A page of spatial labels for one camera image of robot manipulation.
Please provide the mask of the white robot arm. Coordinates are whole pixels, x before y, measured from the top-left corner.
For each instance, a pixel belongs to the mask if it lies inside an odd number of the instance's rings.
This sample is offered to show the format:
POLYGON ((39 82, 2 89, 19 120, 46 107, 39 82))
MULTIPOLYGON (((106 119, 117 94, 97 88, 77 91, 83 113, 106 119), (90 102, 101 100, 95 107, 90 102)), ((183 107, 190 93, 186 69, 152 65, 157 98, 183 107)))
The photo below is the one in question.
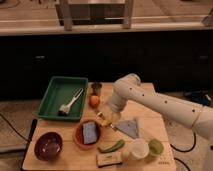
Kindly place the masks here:
POLYGON ((213 171, 213 108, 147 91, 141 86, 140 77, 134 73, 114 82, 107 104, 113 112, 120 113, 128 100, 142 104, 205 138, 208 146, 202 171, 213 171))

